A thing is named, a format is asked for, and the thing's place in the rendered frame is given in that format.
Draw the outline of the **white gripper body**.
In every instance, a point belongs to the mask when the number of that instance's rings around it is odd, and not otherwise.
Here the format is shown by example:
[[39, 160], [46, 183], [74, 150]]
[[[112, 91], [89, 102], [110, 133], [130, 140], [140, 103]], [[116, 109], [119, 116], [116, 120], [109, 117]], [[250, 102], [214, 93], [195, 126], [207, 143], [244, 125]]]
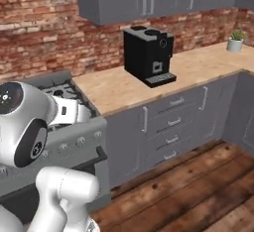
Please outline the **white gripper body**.
[[91, 118], [91, 112], [88, 107], [85, 105], [78, 104], [77, 105], [77, 122], [83, 123], [88, 122]]

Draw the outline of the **grey stove range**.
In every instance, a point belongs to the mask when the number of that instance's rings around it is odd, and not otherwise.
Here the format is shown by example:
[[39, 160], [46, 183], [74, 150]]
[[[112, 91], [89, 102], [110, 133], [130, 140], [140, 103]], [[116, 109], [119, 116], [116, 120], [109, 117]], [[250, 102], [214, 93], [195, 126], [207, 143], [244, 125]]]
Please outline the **grey stove range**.
[[[56, 125], [49, 129], [45, 150], [47, 158], [40, 157], [29, 166], [14, 169], [0, 165], [0, 205], [14, 213], [24, 224], [32, 221], [39, 204], [39, 194], [35, 187], [35, 177], [45, 166], [70, 168], [83, 164], [97, 156], [96, 148], [101, 146], [106, 153], [106, 120], [77, 85], [67, 70], [53, 72], [25, 80], [42, 91], [61, 98], [75, 99], [91, 112], [88, 122], [74, 125]], [[102, 138], [96, 140], [94, 133], [102, 132]], [[76, 145], [79, 137], [85, 139], [82, 147]], [[59, 153], [59, 146], [67, 144], [67, 150]], [[99, 180], [99, 192], [95, 200], [87, 204], [90, 212], [105, 207], [111, 201], [107, 159], [95, 165], [95, 174]]]

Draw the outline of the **grey base cupboard door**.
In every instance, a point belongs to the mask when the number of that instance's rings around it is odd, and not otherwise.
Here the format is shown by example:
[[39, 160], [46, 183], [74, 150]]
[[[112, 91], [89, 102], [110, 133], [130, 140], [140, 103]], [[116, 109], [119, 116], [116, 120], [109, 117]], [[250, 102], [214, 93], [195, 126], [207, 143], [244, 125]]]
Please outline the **grey base cupboard door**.
[[106, 117], [106, 149], [110, 187], [144, 172], [144, 110], [136, 107]]
[[229, 106], [237, 82], [237, 75], [223, 77], [209, 83], [206, 103], [198, 114], [196, 129], [202, 143], [221, 137]]

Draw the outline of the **black coffee machine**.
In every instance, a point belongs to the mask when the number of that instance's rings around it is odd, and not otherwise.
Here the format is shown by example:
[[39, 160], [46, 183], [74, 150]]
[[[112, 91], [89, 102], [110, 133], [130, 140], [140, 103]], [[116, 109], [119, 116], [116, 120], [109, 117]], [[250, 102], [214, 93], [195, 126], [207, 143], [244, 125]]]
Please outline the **black coffee machine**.
[[124, 68], [149, 87], [157, 87], [177, 80], [170, 73], [174, 36], [168, 32], [145, 26], [123, 31]]

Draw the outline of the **grey corner base cupboard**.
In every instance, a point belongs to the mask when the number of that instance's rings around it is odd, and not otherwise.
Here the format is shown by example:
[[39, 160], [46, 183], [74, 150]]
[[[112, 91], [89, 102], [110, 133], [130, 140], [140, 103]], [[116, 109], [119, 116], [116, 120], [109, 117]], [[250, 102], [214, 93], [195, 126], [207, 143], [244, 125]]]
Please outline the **grey corner base cupboard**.
[[230, 104], [223, 140], [254, 157], [254, 75], [241, 72]]

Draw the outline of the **green plant in white pot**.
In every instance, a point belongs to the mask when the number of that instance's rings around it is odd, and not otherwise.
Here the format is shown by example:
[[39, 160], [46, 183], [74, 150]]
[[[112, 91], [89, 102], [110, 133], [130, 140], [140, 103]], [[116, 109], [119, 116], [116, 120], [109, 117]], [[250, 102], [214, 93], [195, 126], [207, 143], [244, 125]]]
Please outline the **green plant in white pot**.
[[242, 50], [245, 37], [246, 33], [244, 31], [234, 30], [228, 39], [227, 49], [230, 52], [240, 52]]

